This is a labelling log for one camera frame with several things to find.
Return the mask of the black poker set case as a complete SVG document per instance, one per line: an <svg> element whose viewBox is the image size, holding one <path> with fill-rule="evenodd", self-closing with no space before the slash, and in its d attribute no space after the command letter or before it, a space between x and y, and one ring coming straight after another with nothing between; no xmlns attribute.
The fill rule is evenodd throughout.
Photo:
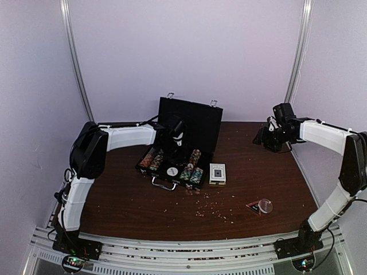
<svg viewBox="0 0 367 275"><path fill-rule="evenodd" d="M185 160L180 165L168 163L163 160L156 171L149 169L149 167L140 167L138 164L145 157L150 148L156 148L157 153L161 150L158 144L152 144L136 164L136 170L143 175L150 176L152 185L168 191L175 190L177 186L186 187L189 190L200 191L209 173L209 165L214 157L222 113L222 108L217 106L217 100L212 100L210 104L205 105L202 103L174 99L172 95L160 98L158 114L146 121L146 123L154 121L159 124L164 124L164 121L170 115L177 115L182 118L186 123L186 132L181 146L185 150ZM194 169L198 167L204 171L199 184L192 184L189 180L182 180L179 178L181 172L189 163L190 155L194 149L199 149L201 151L201 157ZM170 167L176 167L178 169L178 174L176 176L168 176L166 171Z"/></svg>

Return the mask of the white dealer button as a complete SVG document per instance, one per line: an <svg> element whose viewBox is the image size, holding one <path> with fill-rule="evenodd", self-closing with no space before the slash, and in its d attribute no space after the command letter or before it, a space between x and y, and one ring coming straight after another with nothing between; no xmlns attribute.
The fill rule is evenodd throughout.
<svg viewBox="0 0 367 275"><path fill-rule="evenodd" d="M168 176L176 176L178 174L178 169L176 167L170 167L167 169L166 173Z"/></svg>

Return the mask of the white playing card box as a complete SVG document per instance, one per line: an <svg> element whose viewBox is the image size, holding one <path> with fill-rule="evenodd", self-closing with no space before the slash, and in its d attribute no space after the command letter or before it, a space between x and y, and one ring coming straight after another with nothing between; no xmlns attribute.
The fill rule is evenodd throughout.
<svg viewBox="0 0 367 275"><path fill-rule="evenodd" d="M217 186L226 185L227 176L225 164L211 163L209 168L209 184Z"/></svg>

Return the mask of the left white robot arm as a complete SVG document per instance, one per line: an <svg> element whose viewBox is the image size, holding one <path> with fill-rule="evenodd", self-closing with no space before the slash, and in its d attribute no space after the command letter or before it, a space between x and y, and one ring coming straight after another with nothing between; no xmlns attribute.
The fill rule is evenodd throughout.
<svg viewBox="0 0 367 275"><path fill-rule="evenodd" d="M65 170L65 186L55 198L61 206L54 229L60 245L69 254L79 253L83 246L79 233L80 218L89 190L94 181L104 172L107 152L124 147L158 144L165 151L177 149L184 137L183 121L173 124L132 123L127 125L97 125L88 122L74 141L69 168Z"/></svg>

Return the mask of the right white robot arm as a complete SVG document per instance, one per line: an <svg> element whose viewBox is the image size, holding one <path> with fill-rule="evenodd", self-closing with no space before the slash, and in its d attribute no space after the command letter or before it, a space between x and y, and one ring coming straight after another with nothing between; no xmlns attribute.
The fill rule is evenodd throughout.
<svg viewBox="0 0 367 275"><path fill-rule="evenodd" d="M305 253L319 240L320 234L342 217L358 194L366 189L366 132L327 124L308 117L270 117L268 124L259 129L253 143L279 153L284 144L305 144L312 152L320 146L325 156L312 157L305 150L299 156L307 168L306 176L313 189L317 182L326 180L324 202L301 225L294 240L294 248Z"/></svg>

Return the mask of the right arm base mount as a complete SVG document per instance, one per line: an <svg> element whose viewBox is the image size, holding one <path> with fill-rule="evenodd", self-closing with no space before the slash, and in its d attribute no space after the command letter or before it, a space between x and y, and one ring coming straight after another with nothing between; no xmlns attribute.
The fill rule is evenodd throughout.
<svg viewBox="0 0 367 275"><path fill-rule="evenodd" d="M321 236L324 231L325 229L314 231L308 220L304 220L300 225L296 237L278 239L274 242L274 248L278 259L295 257L323 248Z"/></svg>

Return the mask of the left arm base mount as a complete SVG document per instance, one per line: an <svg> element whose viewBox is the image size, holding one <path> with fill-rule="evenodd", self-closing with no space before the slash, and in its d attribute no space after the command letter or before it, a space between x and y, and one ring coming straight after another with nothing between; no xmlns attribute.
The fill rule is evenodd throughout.
<svg viewBox="0 0 367 275"><path fill-rule="evenodd" d="M80 230L66 231L61 222L56 222L56 237L52 249L86 260L98 260L103 244L79 237Z"/></svg>

